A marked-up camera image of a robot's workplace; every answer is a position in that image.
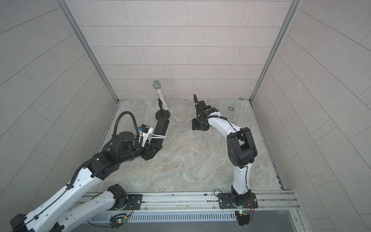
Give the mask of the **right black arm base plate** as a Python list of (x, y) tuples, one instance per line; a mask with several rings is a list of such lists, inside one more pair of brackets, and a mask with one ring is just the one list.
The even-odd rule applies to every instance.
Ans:
[(219, 193), (220, 209), (255, 209), (258, 208), (258, 200), (255, 193), (247, 192), (242, 195), (234, 193)]

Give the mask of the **black power strip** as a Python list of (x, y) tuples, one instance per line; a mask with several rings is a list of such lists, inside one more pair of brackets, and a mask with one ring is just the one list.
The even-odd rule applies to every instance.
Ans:
[(166, 138), (165, 134), (169, 125), (169, 120), (160, 117), (157, 121), (154, 132), (151, 135), (151, 144), (156, 148), (162, 146), (163, 140)]

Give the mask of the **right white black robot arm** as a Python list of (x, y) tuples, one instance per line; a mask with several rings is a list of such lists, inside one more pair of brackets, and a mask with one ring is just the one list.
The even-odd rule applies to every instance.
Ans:
[(234, 125), (216, 108), (206, 105), (204, 101), (199, 101), (195, 94), (193, 97), (196, 117), (192, 120), (192, 130), (207, 131), (210, 127), (214, 127), (226, 138), (228, 158), (234, 165), (232, 202), (236, 207), (243, 207), (253, 202), (250, 173), (258, 152), (251, 130)]

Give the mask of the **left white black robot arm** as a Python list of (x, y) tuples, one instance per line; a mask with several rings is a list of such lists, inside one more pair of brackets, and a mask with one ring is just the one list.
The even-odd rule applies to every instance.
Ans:
[(169, 120), (157, 119), (155, 128), (138, 126), (132, 112), (122, 112), (114, 125), (112, 138), (101, 152), (81, 164), (71, 181), (49, 200), (28, 214), (18, 214), (10, 225), (14, 232), (70, 232), (93, 216), (109, 209), (128, 206), (127, 192), (110, 186), (96, 198), (73, 208), (91, 188), (117, 171), (124, 162), (138, 157), (150, 160), (162, 149)]

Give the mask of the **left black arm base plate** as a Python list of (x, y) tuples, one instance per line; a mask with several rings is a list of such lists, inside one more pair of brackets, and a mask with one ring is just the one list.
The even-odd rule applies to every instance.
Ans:
[(122, 210), (139, 210), (142, 204), (142, 194), (128, 194), (126, 198), (121, 197), (110, 210), (122, 211)]

